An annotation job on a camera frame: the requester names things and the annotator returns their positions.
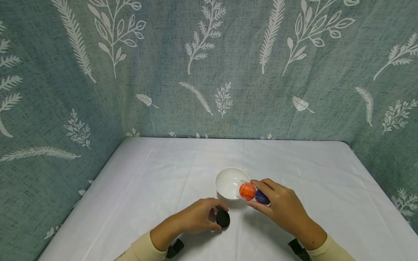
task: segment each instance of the transparent cup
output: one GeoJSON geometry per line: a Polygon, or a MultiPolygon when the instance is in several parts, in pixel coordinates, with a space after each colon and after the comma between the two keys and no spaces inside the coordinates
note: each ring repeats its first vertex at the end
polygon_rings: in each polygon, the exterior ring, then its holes
{"type": "Polygon", "coordinates": [[[238,182],[236,197],[246,201],[257,201],[264,205],[270,204],[270,200],[261,190],[257,189],[252,183],[244,180],[238,182]]]}

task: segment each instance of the dark blue ball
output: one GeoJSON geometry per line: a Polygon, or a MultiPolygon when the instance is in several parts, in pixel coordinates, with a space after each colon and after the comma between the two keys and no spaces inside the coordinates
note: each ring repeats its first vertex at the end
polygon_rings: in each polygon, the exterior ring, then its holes
{"type": "Polygon", "coordinates": [[[270,200],[268,199],[268,197],[261,192],[261,190],[257,190],[257,192],[255,193],[255,200],[258,203],[264,204],[264,205],[268,205],[270,204],[270,200]]]}

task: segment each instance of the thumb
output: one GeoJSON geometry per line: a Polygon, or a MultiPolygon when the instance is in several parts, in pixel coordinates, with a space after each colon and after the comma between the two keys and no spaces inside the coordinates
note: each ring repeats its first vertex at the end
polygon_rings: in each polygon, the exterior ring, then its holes
{"type": "Polygon", "coordinates": [[[254,201],[247,201],[247,205],[249,205],[250,207],[254,208],[255,210],[260,211],[261,213],[263,213],[266,216],[270,216],[271,213],[271,208],[269,208],[266,205],[260,204],[258,202],[254,202],[254,201]]]}
{"type": "Polygon", "coordinates": [[[218,224],[211,222],[208,220],[208,229],[212,230],[212,231],[221,231],[222,228],[221,226],[219,226],[218,224]]]}

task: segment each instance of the beige long-sleeve shirt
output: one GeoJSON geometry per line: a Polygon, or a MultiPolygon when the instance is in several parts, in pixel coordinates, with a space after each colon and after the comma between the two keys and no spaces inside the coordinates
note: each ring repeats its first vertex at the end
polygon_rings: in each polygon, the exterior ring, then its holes
{"type": "MultiPolygon", "coordinates": [[[[318,249],[307,251],[312,261],[355,261],[332,237],[327,236],[318,249]]],[[[143,234],[130,248],[114,261],[163,261],[167,252],[158,251],[150,237],[150,232],[143,234]]]]}

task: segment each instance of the green fabric backdrop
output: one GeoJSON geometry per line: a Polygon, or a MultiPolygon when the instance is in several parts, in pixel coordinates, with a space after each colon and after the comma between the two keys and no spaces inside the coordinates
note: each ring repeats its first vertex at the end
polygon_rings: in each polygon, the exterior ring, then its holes
{"type": "Polygon", "coordinates": [[[35,260],[139,134],[344,141],[418,231],[417,1],[0,7],[2,260],[35,260]]]}

